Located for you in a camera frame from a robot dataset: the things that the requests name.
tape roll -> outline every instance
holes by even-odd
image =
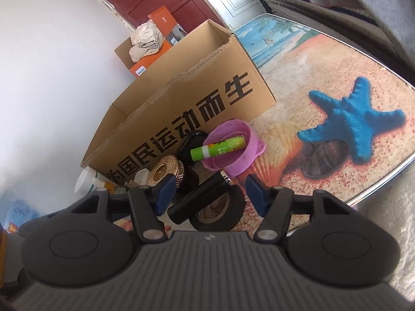
[[[198,231],[230,231],[242,218],[245,203],[242,189],[232,186],[211,205],[191,216],[189,221]]]

black clamp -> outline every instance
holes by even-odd
[[[47,284],[74,287],[96,284],[119,272],[138,246],[167,240],[157,219],[176,193],[176,179],[166,176],[155,187],[109,195],[99,188],[76,203],[21,226],[22,263],[31,277]],[[113,224],[112,214],[131,215],[134,235]]]
[[[373,285],[388,279],[398,265],[395,239],[325,190],[296,195],[285,187],[267,187],[251,174],[246,194],[264,217],[254,240],[285,248],[292,264],[321,283]],[[310,223],[287,237],[293,214],[310,215]]]

black cylinder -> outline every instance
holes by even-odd
[[[200,212],[218,197],[225,194],[232,187],[231,184],[223,171],[217,172],[201,183],[193,192],[186,195],[182,201],[171,206],[167,210],[167,214],[174,223],[183,223],[190,216]]]
[[[179,188],[176,190],[176,195],[174,196],[172,203],[178,203],[183,200],[183,198],[193,192],[199,186],[199,176],[193,169],[186,167],[184,169],[183,181],[180,184]]]

silver bolt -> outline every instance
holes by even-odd
[[[261,240],[271,241],[271,240],[277,238],[278,233],[274,230],[271,230],[271,229],[264,229],[264,230],[260,230],[257,233],[257,235]]]
[[[220,170],[220,175],[222,175],[223,179],[226,181],[227,184],[233,186],[235,185],[233,181],[228,177],[223,169]]]
[[[159,240],[164,236],[164,232],[162,232],[161,230],[157,230],[157,229],[149,229],[143,233],[143,236],[147,240]]]

circular pad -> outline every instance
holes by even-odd
[[[29,275],[62,287],[96,284],[116,275],[134,253],[128,233],[96,214],[63,214],[38,226],[22,245]]]
[[[291,262],[311,279],[339,287],[374,285],[399,262],[392,236],[360,216],[325,215],[288,238]]]

